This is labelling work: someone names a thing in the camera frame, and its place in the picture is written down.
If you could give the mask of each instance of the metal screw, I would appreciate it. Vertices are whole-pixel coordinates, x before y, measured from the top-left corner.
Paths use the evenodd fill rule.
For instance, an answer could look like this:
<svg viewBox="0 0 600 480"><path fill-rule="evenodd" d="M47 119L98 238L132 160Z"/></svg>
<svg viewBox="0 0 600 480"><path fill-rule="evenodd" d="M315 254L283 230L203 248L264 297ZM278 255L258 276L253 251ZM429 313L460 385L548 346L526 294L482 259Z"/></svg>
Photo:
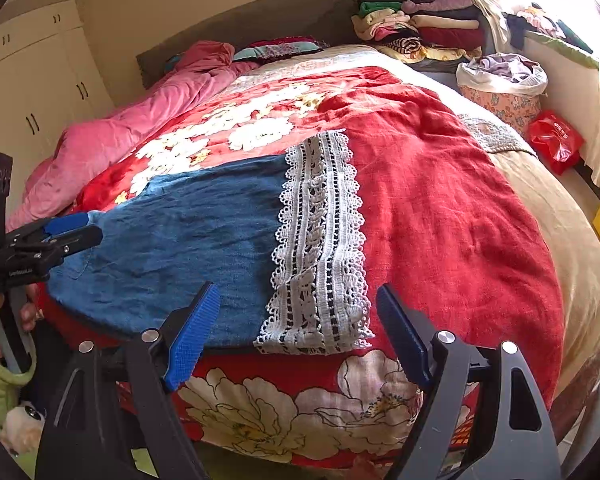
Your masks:
<svg viewBox="0 0 600 480"><path fill-rule="evenodd" d="M81 354L88 354L91 350L93 350L93 341L83 341L78 346L78 351Z"/></svg>
<svg viewBox="0 0 600 480"><path fill-rule="evenodd" d="M518 351L518 347L516 346L516 344L511 341L505 341L504 343L502 343L502 349L507 354L515 354Z"/></svg>
<svg viewBox="0 0 600 480"><path fill-rule="evenodd" d="M438 332L438 340L446 344L451 344L456 340L456 336L452 332L449 332L449 330L441 330Z"/></svg>
<svg viewBox="0 0 600 480"><path fill-rule="evenodd" d="M153 343L154 341L157 341L159 337L160 333L157 330L154 330L153 328L145 330L144 332L142 332L141 335L142 341L144 341L145 343Z"/></svg>

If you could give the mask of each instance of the purple clothing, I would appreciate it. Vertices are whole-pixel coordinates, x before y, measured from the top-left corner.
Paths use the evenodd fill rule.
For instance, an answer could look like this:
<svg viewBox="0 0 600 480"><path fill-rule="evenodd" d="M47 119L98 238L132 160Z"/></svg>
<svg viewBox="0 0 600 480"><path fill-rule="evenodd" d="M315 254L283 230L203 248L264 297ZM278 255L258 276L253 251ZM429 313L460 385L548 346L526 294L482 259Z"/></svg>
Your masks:
<svg viewBox="0 0 600 480"><path fill-rule="evenodd" d="M405 14L413 14L419 10L428 10L435 12L437 10L455 10L471 7L474 3L471 0L433 0L429 4L416 4L411 0L402 2L402 10Z"/></svg>
<svg viewBox="0 0 600 480"><path fill-rule="evenodd" d="M503 77L512 83L520 83L533 74L533 68L538 64L520 54L491 54L469 63L469 68L484 70Z"/></svg>

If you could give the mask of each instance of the headboard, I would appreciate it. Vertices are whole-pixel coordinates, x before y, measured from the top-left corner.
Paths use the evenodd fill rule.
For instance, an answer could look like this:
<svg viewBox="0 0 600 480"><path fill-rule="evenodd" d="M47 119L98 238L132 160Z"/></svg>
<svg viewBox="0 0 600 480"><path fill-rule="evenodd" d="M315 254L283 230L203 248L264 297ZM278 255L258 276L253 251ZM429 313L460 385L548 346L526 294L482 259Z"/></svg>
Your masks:
<svg viewBox="0 0 600 480"><path fill-rule="evenodd" d="M216 14L136 56L142 84L162 77L164 63L199 40L231 43L240 50L258 40L313 36L331 46L359 43L351 25L357 0L256 0Z"/></svg>

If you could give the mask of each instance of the beige bedsheet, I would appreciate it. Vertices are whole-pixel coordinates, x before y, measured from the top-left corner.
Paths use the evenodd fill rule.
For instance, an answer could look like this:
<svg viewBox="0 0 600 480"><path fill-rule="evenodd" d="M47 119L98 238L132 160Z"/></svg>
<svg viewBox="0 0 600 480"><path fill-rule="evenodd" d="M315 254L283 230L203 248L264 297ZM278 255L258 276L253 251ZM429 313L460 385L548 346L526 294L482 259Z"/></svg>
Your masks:
<svg viewBox="0 0 600 480"><path fill-rule="evenodd" d="M456 114L472 114L499 122L493 114L451 88L362 45L329 48L265 65L238 78L224 93L285 77L362 66L380 66L405 83L437 92L441 101ZM600 242L575 200L534 156L504 152L490 157L538 221L562 287L565 335L562 369L555 392L558 396L587 359L600 350Z"/></svg>

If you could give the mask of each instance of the blue denim fabric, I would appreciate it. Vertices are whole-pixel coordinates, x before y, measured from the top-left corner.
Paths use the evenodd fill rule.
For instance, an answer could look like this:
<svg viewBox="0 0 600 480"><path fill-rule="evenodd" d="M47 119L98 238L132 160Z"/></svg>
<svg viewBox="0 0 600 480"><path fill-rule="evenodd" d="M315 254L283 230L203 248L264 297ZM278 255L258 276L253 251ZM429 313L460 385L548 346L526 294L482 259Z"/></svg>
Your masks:
<svg viewBox="0 0 600 480"><path fill-rule="evenodd" d="M104 329L133 334L159 327L211 280L222 303L206 346L251 347L273 294L287 169L274 155L154 177L139 196L90 212L102 243L53 269L49 293Z"/></svg>

